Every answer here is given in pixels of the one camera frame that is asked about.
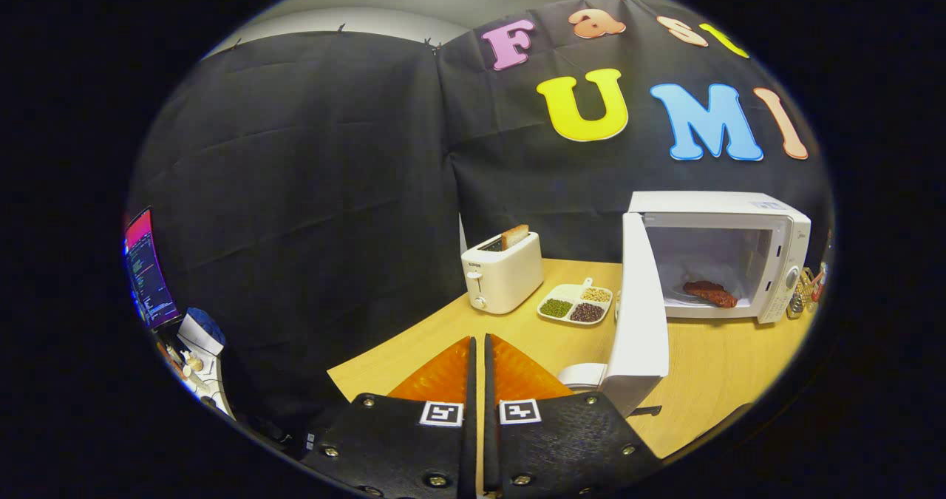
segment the blue letter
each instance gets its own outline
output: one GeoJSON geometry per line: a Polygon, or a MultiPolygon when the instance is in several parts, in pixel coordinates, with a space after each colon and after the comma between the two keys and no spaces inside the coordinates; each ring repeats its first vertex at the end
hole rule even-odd
{"type": "Polygon", "coordinates": [[[739,92],[729,85],[709,86],[709,109],[704,109],[696,98],[676,84],[655,85],[651,95],[663,102],[673,128],[673,147],[670,155],[678,161],[693,161],[703,156],[703,149],[693,142],[690,128],[703,139],[713,157],[723,151],[723,138],[729,133],[726,153],[738,161],[761,161],[763,149],[752,138],[752,131],[742,108],[739,92]]]}

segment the screw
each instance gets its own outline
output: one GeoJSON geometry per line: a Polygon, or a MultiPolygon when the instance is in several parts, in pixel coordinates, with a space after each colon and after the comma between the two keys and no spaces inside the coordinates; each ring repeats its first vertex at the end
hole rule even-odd
{"type": "Polygon", "coordinates": [[[446,478],[443,475],[430,475],[426,479],[426,484],[433,486],[433,488],[443,488],[446,486],[446,478]]]}

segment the black curtain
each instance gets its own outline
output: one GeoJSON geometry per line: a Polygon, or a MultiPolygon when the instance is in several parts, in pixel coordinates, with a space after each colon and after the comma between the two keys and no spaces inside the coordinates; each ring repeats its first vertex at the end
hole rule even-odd
{"type": "MultiPolygon", "coordinates": [[[[621,215],[635,190],[763,192],[811,218],[806,264],[817,268],[831,223],[831,186],[813,132],[759,61],[731,52],[701,30],[703,23],[712,24],[688,11],[637,1],[558,1],[499,18],[444,44],[437,68],[467,243],[528,223],[540,234],[545,257],[619,262],[621,215]],[[608,11],[626,30],[600,38],[578,37],[568,17],[589,7],[608,11]],[[688,24],[709,46],[673,37],[656,21],[661,15],[688,24]],[[535,24],[528,32],[531,46],[518,48],[529,60],[494,70],[496,55],[481,37],[523,19],[535,24]],[[578,81],[574,94],[579,112],[595,120],[605,114],[605,105],[585,74],[600,68],[621,72],[618,85],[627,104],[627,127],[607,140],[565,139],[554,131],[545,98],[535,87],[570,75],[578,81]],[[726,152],[719,157],[706,152],[695,161],[673,159],[667,110],[650,94],[658,84],[678,84],[704,107],[710,85],[736,88],[764,159],[736,161],[726,152]],[[785,155],[783,136],[766,104],[753,94],[755,87],[780,97],[808,148],[807,160],[785,155]]],[[[735,32],[724,33],[740,47],[735,32]]],[[[751,47],[742,48],[751,57],[751,47]]]]}
{"type": "Polygon", "coordinates": [[[344,398],[325,370],[466,291],[435,55],[364,33],[261,38],[201,61],[142,149],[179,307],[228,341],[234,408],[280,424],[344,398]]]}

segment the pink letter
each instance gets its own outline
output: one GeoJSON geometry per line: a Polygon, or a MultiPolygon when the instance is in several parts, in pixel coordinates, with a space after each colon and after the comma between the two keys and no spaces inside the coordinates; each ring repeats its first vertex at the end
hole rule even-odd
{"type": "Polygon", "coordinates": [[[523,64],[528,60],[529,55],[521,54],[516,47],[528,48],[530,45],[529,35],[524,31],[516,31],[509,35],[513,30],[533,30],[535,24],[530,21],[515,21],[513,24],[498,27],[496,30],[487,31],[483,38],[493,47],[493,53],[496,54],[496,64],[493,64],[494,70],[503,70],[516,64],[523,64]]]}

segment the white sectioned tray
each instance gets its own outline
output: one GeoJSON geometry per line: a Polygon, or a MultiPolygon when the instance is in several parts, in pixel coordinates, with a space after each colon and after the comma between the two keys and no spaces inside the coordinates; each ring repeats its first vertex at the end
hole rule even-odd
{"type": "Polygon", "coordinates": [[[538,313],[538,315],[540,315],[541,317],[548,318],[550,320],[568,322],[570,324],[575,324],[579,326],[593,326],[595,324],[601,323],[601,321],[605,319],[605,316],[608,314],[609,308],[611,308],[612,301],[614,301],[614,293],[612,293],[612,291],[609,291],[608,289],[605,289],[605,288],[591,286],[591,277],[588,277],[587,279],[585,279],[585,282],[580,285],[565,284],[565,285],[558,285],[554,289],[551,289],[550,293],[548,293],[548,295],[542,299],[541,303],[539,303],[538,306],[535,307],[535,313],[538,313]],[[591,301],[589,299],[582,299],[582,294],[585,293],[587,289],[606,291],[606,293],[608,293],[608,301],[591,301]],[[558,299],[559,301],[568,301],[568,303],[571,303],[571,308],[569,308],[568,312],[565,313],[565,316],[561,318],[550,316],[548,314],[543,314],[542,306],[550,299],[558,299]],[[575,311],[575,307],[577,307],[578,304],[581,304],[581,303],[588,303],[588,304],[592,304],[592,305],[604,308],[604,311],[602,311],[601,313],[601,317],[591,322],[579,322],[577,320],[572,320],[571,314],[575,311]]]}

